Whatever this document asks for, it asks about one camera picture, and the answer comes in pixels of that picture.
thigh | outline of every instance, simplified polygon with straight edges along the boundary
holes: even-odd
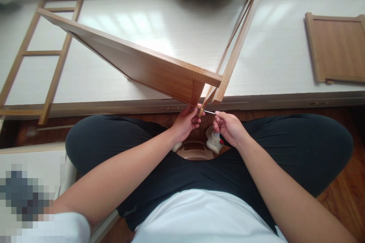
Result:
[[[351,157],[350,133],[328,117],[311,114],[268,117],[243,123],[247,132],[293,179],[314,197],[341,172]],[[235,148],[209,161],[212,179],[245,200],[273,228],[253,179]]]
[[[276,163],[317,197],[336,178],[353,152],[349,131],[337,121],[298,114],[246,123],[249,134]],[[255,123],[262,124],[257,128]]]
[[[156,123],[111,115],[95,115],[79,121],[66,137],[66,152],[76,169],[86,174],[107,159],[138,146],[154,136]]]

brown floor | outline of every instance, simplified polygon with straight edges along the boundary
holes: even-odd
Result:
[[[318,109],[290,109],[290,110],[248,110],[230,111],[240,120],[248,121],[261,117],[314,113],[333,118],[343,124],[354,138],[354,154],[348,165],[334,182],[326,189],[318,200],[332,214],[334,214],[346,228],[359,240],[365,242],[365,148],[358,136],[352,117],[346,108],[318,108]],[[145,121],[157,122],[164,126],[171,126],[177,114],[161,115],[133,115]],[[84,117],[53,118],[46,126],[38,126],[36,120],[23,121],[17,146],[34,145],[62,141],[66,138],[69,128],[48,131],[35,131],[36,128],[73,125]],[[205,130],[211,125],[213,115],[206,114],[201,127],[193,131],[188,139],[206,140]],[[133,233],[128,229],[124,219],[119,219],[102,243],[130,242]]]

pixelated area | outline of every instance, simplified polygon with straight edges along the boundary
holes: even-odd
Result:
[[[0,199],[6,201],[17,221],[25,222],[22,228],[31,228],[38,215],[44,214],[44,208],[52,205],[53,197],[49,187],[39,185],[38,178],[27,178],[26,171],[11,170],[1,179]]]
[[[49,207],[65,181],[65,155],[65,151],[0,155],[0,243],[49,219]]]

right hand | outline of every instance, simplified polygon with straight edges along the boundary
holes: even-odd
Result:
[[[221,133],[230,145],[238,148],[243,145],[246,139],[251,138],[236,116],[219,111],[215,113],[213,130],[214,132]]]

wooden shelf frame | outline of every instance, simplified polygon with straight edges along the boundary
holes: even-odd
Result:
[[[228,49],[233,41],[233,38],[235,37],[235,35],[239,29],[239,26],[241,26],[240,31],[238,33],[237,40],[236,40],[233,50],[231,52],[231,55],[229,56],[228,62],[222,73],[222,76],[223,76],[222,83],[220,84],[220,86],[218,88],[210,86],[210,88],[207,92],[207,96],[204,99],[202,108],[205,108],[206,105],[208,103],[210,103],[211,100],[213,100],[213,104],[219,104],[222,102],[224,93],[228,87],[228,83],[230,81],[230,78],[232,76],[236,62],[238,60],[238,56],[240,55],[243,43],[246,39],[248,30],[249,30],[251,22],[252,22],[252,19],[255,15],[256,9],[259,5],[259,1],[260,0],[246,0],[244,6],[242,8],[241,14],[238,17],[237,23],[233,29],[233,33],[228,41],[227,47],[223,53],[222,59],[218,65],[217,73],[220,73],[224,60],[226,58]]]
[[[46,10],[51,12],[73,12],[72,20],[77,21],[80,15],[81,7],[84,0],[41,0],[38,4],[38,8],[44,8],[47,2],[56,2],[56,1],[76,1],[75,7],[66,7],[66,8],[46,8]],[[35,12],[33,19],[30,23],[30,26],[25,34],[23,42],[20,46],[17,56],[15,57],[14,63],[10,69],[9,75],[4,83],[4,86],[0,93],[0,116],[11,116],[11,115],[24,115],[24,116],[40,116],[38,124],[44,124],[47,121],[49,116],[49,112],[52,107],[53,99],[56,94],[57,86],[59,80],[61,78],[62,70],[66,61],[67,53],[70,48],[72,37],[67,34],[65,41],[62,46],[62,50],[34,50],[28,51],[27,48],[30,44],[30,41],[33,37],[34,31],[38,25],[40,19],[40,14]],[[22,64],[24,56],[59,56],[56,69],[53,74],[53,78],[51,84],[48,89],[47,97],[45,103],[43,105],[43,109],[39,110],[27,110],[27,109],[17,109],[10,110],[4,109],[6,100],[10,93],[11,87],[15,81],[16,75],[19,71],[19,68]]]

